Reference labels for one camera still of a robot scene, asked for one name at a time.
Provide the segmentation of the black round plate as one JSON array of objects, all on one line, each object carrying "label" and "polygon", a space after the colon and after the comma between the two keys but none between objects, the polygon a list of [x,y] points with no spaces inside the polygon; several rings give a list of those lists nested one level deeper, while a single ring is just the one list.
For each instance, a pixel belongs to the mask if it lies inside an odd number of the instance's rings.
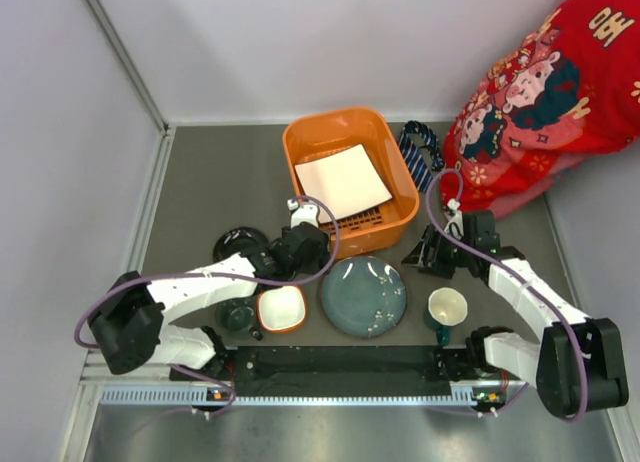
[{"label": "black round plate", "polygon": [[215,242],[212,249],[212,260],[217,263],[248,247],[264,245],[268,242],[267,236],[256,228],[236,227],[224,233]]}]

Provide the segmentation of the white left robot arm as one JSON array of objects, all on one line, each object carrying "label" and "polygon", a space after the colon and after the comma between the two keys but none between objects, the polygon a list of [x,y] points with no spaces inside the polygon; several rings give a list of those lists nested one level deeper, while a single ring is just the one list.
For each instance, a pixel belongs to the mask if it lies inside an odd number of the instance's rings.
[{"label": "white left robot arm", "polygon": [[300,274],[314,277],[328,266],[329,245],[328,233],[306,222],[274,240],[250,227],[236,228],[216,242],[212,265],[174,275],[122,275],[90,312],[88,327],[114,375],[161,363],[216,378],[227,356],[215,331],[181,328],[175,321],[250,297],[260,286],[283,286]]}]

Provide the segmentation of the blue-grey round plate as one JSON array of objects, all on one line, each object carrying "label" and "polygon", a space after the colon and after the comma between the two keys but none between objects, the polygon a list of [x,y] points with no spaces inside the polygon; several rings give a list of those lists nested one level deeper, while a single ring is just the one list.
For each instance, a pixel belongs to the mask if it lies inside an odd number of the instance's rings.
[{"label": "blue-grey round plate", "polygon": [[361,339],[396,328],[408,305],[406,285],[388,262],[373,256],[337,262],[321,283],[320,301],[331,324]]}]

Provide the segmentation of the orange plastic bin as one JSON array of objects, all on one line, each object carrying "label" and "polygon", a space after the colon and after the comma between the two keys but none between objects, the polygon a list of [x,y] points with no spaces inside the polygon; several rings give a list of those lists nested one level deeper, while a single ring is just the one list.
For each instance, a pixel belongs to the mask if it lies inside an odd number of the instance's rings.
[{"label": "orange plastic bin", "polygon": [[339,258],[389,248],[402,238],[420,206],[419,193],[392,132],[377,111],[351,107],[300,118],[287,126],[282,143],[295,193],[305,195],[295,173],[297,164],[315,161],[362,144],[392,199],[357,215],[337,220],[319,215],[321,227],[339,239]]}]

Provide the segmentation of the white square plate black rim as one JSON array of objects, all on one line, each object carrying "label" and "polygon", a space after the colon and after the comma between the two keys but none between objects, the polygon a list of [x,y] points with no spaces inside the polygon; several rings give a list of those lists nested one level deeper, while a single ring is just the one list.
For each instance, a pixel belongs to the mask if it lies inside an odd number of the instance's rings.
[{"label": "white square plate black rim", "polygon": [[297,164],[295,173],[303,193],[320,200],[336,220],[357,215],[392,199],[362,144]]}]

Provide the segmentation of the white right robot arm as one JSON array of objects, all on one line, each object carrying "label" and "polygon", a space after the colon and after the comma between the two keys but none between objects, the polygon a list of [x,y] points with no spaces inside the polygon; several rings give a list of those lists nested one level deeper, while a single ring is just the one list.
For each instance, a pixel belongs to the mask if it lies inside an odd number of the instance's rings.
[{"label": "white right robot arm", "polygon": [[555,292],[525,256],[505,246],[490,211],[452,214],[445,227],[431,223],[403,264],[450,279],[463,268],[503,298],[537,342],[506,327],[481,327],[466,340],[467,366],[487,378],[499,369],[537,391],[553,416],[622,407],[629,387],[620,331],[609,318],[592,318]]}]

